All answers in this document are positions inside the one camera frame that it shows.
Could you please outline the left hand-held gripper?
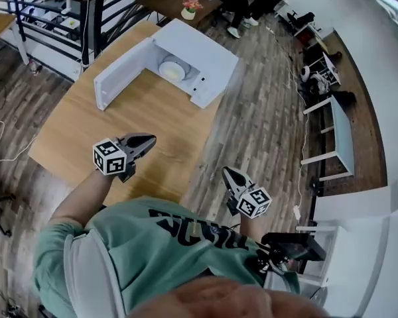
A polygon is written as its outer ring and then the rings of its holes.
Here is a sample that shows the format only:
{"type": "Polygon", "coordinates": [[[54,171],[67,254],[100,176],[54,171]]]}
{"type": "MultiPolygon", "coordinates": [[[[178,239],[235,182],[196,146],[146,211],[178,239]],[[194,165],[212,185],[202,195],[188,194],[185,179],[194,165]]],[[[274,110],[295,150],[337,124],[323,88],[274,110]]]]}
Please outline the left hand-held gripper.
{"type": "Polygon", "coordinates": [[[121,138],[106,138],[93,145],[93,161],[104,176],[118,176],[122,182],[135,175],[135,160],[156,144],[153,134],[129,133],[121,138]]]}

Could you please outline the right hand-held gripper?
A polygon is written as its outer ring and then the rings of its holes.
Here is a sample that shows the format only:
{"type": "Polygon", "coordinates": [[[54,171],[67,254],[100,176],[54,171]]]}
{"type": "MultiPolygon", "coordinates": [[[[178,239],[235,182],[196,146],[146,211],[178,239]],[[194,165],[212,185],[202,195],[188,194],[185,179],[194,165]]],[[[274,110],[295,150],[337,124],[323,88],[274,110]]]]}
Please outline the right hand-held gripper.
{"type": "Polygon", "coordinates": [[[234,216],[238,213],[248,218],[257,218],[264,214],[272,198],[264,187],[257,187],[250,177],[237,168],[224,166],[222,177],[231,195],[226,203],[230,213],[234,216]]]}

